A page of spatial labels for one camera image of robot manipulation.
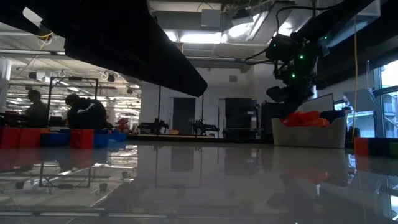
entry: yellow cable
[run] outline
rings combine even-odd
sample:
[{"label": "yellow cable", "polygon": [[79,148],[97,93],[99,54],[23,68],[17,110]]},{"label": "yellow cable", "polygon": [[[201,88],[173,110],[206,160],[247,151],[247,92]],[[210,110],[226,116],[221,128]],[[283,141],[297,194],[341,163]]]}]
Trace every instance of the yellow cable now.
[{"label": "yellow cable", "polygon": [[356,16],[354,17],[354,61],[355,61],[355,91],[354,91],[354,116],[353,116],[353,136],[352,141],[354,142],[355,134],[355,111],[356,111],[356,89],[358,81],[358,50],[357,50],[357,40],[356,40]]},{"label": "yellow cable", "polygon": [[46,38],[46,37],[50,37],[51,35],[53,35],[54,33],[53,32],[51,32],[51,33],[49,33],[49,34],[47,34],[47,35],[44,35],[44,36],[36,36],[36,37],[38,37],[38,38]]}]

